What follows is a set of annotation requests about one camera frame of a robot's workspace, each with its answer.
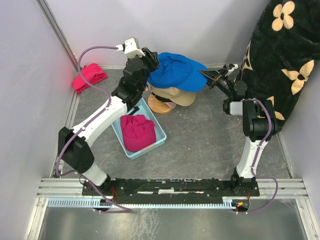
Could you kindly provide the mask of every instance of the tan hat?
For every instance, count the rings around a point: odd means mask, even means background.
[[[195,92],[183,91],[175,87],[157,88],[149,84],[149,89],[159,97],[170,99],[172,102],[180,106],[190,106],[196,99]]]

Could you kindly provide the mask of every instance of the wooden base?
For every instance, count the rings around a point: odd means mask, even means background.
[[[168,114],[172,111],[171,107],[156,99],[156,97],[152,94],[148,97],[147,103],[152,112],[156,114]]]

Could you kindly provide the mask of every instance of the blue cap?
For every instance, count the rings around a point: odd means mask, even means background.
[[[150,73],[148,82],[159,89],[175,87],[186,92],[203,89],[207,79],[199,72],[207,67],[180,54],[162,52],[158,55],[159,68]]]

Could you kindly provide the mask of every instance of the white wall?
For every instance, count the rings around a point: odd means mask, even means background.
[[[76,57],[95,45],[136,37],[151,51],[203,64],[241,63],[269,0],[47,0]],[[123,66],[123,54],[87,53],[83,63]]]
[[[281,137],[294,176],[303,178],[313,210],[320,223],[320,65],[301,93]]]
[[[22,240],[48,177],[74,69],[34,0],[0,7],[0,239]]]

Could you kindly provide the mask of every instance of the light blue plastic bin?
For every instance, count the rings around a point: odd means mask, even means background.
[[[121,146],[122,146],[122,148],[123,148],[123,150],[125,152],[125,155],[128,158],[130,158],[131,160],[136,159],[137,157],[140,157],[141,155],[151,151],[152,149],[155,149],[156,147],[159,147],[160,145],[164,144],[166,139],[167,139],[167,135],[165,134],[165,132],[162,129],[162,127],[160,126],[160,124],[157,121],[155,115],[150,110],[150,108],[147,105],[146,101],[143,98],[141,98],[141,100],[136,104],[136,106],[139,107],[139,110],[133,114],[134,116],[142,114],[142,115],[145,116],[146,119],[151,120],[154,123],[156,142],[151,144],[151,145],[149,145],[149,146],[147,146],[147,147],[145,147],[144,149],[142,149],[140,151],[137,151],[137,152],[128,151],[125,148],[124,140],[123,140],[123,137],[122,137],[120,118],[115,120],[112,123],[112,128],[113,128],[117,138],[119,139],[119,142],[120,142],[120,144],[121,144]]]

